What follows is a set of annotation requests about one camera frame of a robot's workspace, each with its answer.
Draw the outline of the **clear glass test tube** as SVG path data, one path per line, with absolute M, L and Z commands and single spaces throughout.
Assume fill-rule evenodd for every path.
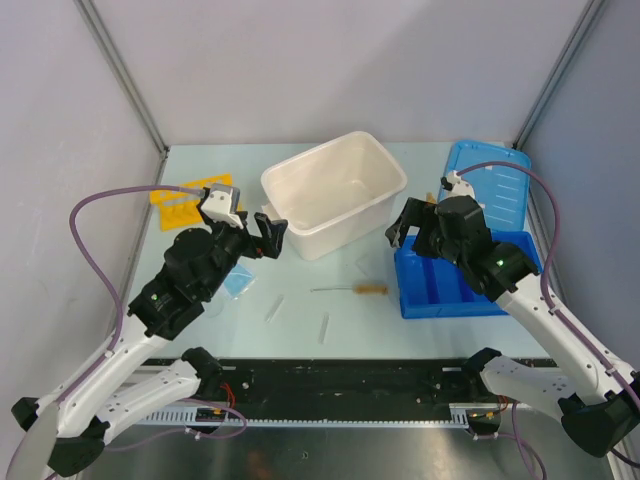
M 321 345 L 325 344 L 326 337 L 327 337 L 327 332 L 328 332 L 328 328 L 329 328 L 329 323 L 330 323 L 330 314 L 328 312 L 325 312 L 324 315 L 323 315 L 321 328 L 320 328 L 320 331 L 319 331 L 319 337 L 318 337 L 318 342 Z
M 276 314 L 278 313 L 282 303 L 284 301 L 284 296 L 283 295 L 279 295 L 273 305 L 270 307 L 269 311 L 267 312 L 267 315 L 265 316 L 265 322 L 266 323 L 270 323 L 276 316 Z

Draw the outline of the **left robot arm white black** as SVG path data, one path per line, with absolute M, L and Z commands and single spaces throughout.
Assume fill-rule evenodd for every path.
M 204 227 L 181 231 L 159 273 L 82 366 L 51 393 L 14 404 L 11 413 L 25 435 L 7 478 L 41 479 L 45 471 L 71 477 L 148 414 L 176 401 L 207 401 L 219 392 L 222 367 L 202 347 L 186 350 L 147 380 L 121 386 L 203 314 L 240 258 L 279 257 L 287 221 L 256 213 L 260 233 L 254 236 L 246 218 L 244 212 L 206 213 Z

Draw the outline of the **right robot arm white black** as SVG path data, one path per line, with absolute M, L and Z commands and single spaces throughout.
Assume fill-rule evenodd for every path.
M 554 376 L 485 348 L 461 376 L 473 401 L 505 395 L 557 420 L 583 451 L 603 457 L 639 424 L 639 372 L 606 348 L 543 283 L 542 271 L 518 245 L 495 239 L 469 195 L 439 203 L 410 198 L 386 230 L 399 249 L 410 228 L 419 257 L 442 260 L 471 290 L 517 320 L 550 355 Z

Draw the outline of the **brown bottle brush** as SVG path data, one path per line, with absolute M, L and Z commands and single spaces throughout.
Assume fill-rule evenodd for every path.
M 389 292 L 385 284 L 360 283 L 351 286 L 316 287 L 311 292 L 350 291 L 356 295 L 387 295 Z

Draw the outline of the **clear watch glass dish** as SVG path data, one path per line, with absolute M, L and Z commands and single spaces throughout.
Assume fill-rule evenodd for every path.
M 219 316 L 225 307 L 225 297 L 215 295 L 209 302 L 203 304 L 205 318 L 211 319 Z

